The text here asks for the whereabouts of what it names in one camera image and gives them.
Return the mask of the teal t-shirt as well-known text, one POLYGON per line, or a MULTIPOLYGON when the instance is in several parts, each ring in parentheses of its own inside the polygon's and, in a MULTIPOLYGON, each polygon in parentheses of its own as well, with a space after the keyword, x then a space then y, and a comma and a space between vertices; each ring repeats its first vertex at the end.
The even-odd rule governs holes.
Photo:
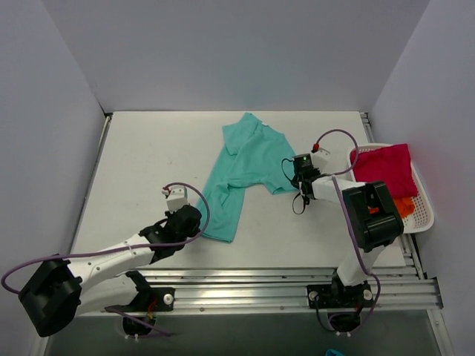
POLYGON ((262 185, 272 195, 295 190, 290 183, 292 166, 282 161, 295 155, 285 135, 245 113, 222 127, 223 147, 202 194, 209 205, 209 224, 203 236, 231 243, 236 235, 248 187, 262 185))

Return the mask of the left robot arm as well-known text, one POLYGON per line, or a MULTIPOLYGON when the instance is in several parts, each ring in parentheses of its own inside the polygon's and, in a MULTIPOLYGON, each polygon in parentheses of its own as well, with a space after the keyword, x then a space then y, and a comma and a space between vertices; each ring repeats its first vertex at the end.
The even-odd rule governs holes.
POLYGON ((170 291, 153 290, 139 267, 183 249, 200 232, 202 214, 191 205, 167 212, 164 219, 97 256, 54 257, 40 264, 19 292, 19 301, 41 337, 63 330, 76 316, 108 307, 120 312, 171 310, 170 291))

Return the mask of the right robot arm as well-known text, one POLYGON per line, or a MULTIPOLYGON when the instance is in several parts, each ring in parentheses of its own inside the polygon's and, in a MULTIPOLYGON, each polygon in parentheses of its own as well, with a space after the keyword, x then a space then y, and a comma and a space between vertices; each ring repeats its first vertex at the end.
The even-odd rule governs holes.
POLYGON ((336 305, 346 306, 356 298, 356 286, 371 276, 379 255, 402 235, 404 224, 384 182, 353 182, 323 174, 315 160, 313 154, 294 156, 291 184, 304 205, 324 200, 341 206, 353 251, 336 269, 329 290, 336 305))

